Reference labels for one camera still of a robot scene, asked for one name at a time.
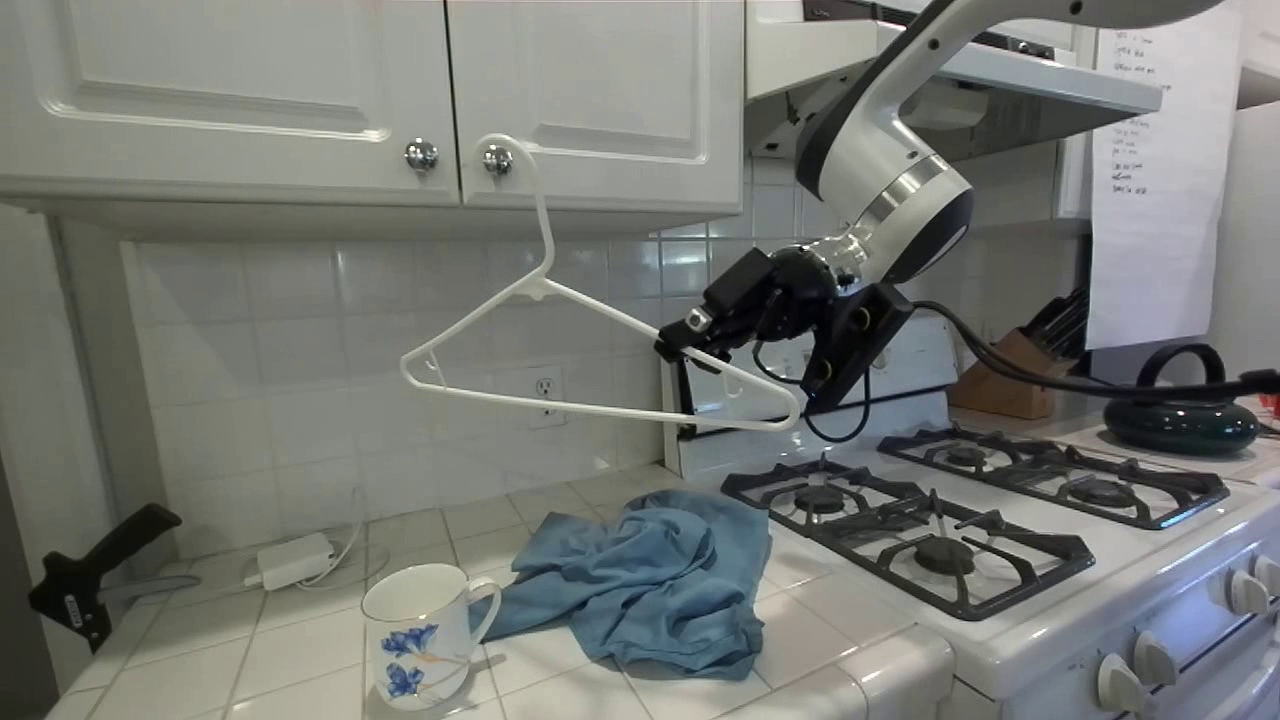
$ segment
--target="blue towel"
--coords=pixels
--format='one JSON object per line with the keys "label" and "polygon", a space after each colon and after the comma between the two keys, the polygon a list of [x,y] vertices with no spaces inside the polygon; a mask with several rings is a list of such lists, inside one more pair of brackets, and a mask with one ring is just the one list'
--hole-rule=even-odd
{"label": "blue towel", "polygon": [[552,513],[489,639],[563,620],[596,662],[744,678],[762,560],[762,513],[729,495],[653,490],[608,526]]}

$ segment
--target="paper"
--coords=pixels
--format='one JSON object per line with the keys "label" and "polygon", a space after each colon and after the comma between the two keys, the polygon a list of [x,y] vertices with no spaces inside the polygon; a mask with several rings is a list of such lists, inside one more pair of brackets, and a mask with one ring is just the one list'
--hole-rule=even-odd
{"label": "paper", "polygon": [[1162,106],[1091,131],[1086,349],[1204,335],[1239,82],[1239,13],[1099,32],[1105,77],[1166,86]]}

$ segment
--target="tile countertop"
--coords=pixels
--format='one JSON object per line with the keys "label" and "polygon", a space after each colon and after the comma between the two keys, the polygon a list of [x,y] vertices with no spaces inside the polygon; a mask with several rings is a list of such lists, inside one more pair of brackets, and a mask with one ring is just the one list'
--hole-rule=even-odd
{"label": "tile countertop", "polygon": [[[461,565],[468,576],[512,580],[508,565],[544,513],[613,517],[627,495],[670,484],[662,469],[642,469],[377,518],[358,542],[362,552],[350,552],[335,576],[275,596],[241,582],[249,552],[195,560],[183,570],[195,570],[199,582],[133,602],[53,720],[398,717],[362,691],[358,590],[369,582],[429,560]],[[485,643],[468,687],[424,717],[849,717],[849,708],[863,702],[858,685],[849,677],[858,677],[851,657],[858,649],[881,650],[881,643],[893,643],[889,632],[909,627],[909,620],[893,608],[851,611],[839,590],[842,570],[832,568],[836,557],[775,536],[757,596],[762,657],[740,685],[618,677],[590,662],[573,632],[546,627]]]}

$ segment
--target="wire hanger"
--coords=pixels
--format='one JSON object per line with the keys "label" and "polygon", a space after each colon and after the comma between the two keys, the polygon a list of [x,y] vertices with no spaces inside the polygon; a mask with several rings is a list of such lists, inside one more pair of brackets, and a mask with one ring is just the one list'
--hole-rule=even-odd
{"label": "wire hanger", "polygon": [[757,370],[744,370],[737,364],[724,364],[721,354],[707,354],[698,349],[683,349],[686,358],[694,364],[707,364],[724,375],[737,375],[740,385],[752,385],[768,397],[780,401],[780,420],[760,420],[760,415],[691,415],[691,413],[656,413],[656,406],[616,406],[616,403],[573,403],[573,401],[544,401],[544,397],[508,397],[508,390],[480,390],[480,388],[454,388],[443,379],[443,367],[437,358],[437,349],[447,345],[450,335],[461,335],[464,327],[472,327],[476,320],[485,320],[489,312],[494,312],[500,302],[508,302],[512,296],[522,296],[522,299],[546,299],[546,296],[559,296],[559,299],[573,299],[596,314],[608,314],[649,338],[656,338],[656,327],[642,323],[640,314],[627,314],[596,296],[583,296],[566,284],[554,284],[546,273],[554,262],[554,234],[552,234],[552,219],[546,219],[546,198],[544,198],[544,187],[540,187],[540,173],[534,173],[534,145],[528,138],[514,138],[514,137],[503,137],[503,131],[492,131],[480,138],[485,145],[503,145],[512,147],[512,156],[518,156],[528,165],[528,184],[532,184],[532,212],[534,212],[534,227],[544,234],[544,257],[532,273],[522,273],[518,280],[512,280],[508,287],[500,287],[494,296],[489,296],[485,302],[476,302],[468,314],[461,314],[454,323],[447,323],[438,335],[424,338],[418,349],[404,351],[398,354],[398,375],[418,388],[418,390],[432,390],[432,397],[454,397],[454,401],[476,401],[476,403],[508,403],[508,406],[544,406],[544,413],[573,413],[573,415],[616,415],[616,420],[653,420],[653,425],[698,425],[698,427],[760,427],[760,432],[788,432],[804,403],[790,388],[775,385],[775,379],[762,379]]}

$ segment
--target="burner grate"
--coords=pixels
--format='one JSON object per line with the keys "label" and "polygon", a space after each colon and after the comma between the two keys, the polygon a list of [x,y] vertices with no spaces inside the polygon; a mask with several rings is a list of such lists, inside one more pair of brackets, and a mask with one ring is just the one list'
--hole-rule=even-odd
{"label": "burner grate", "polygon": [[994,432],[882,437],[881,451],[1148,533],[1176,526],[1226,495],[1226,484],[1213,473],[1156,473],[1134,459]]}
{"label": "burner grate", "polygon": [[780,465],[721,487],[959,620],[994,616],[1091,565],[1078,536],[1027,533],[866,469]]}

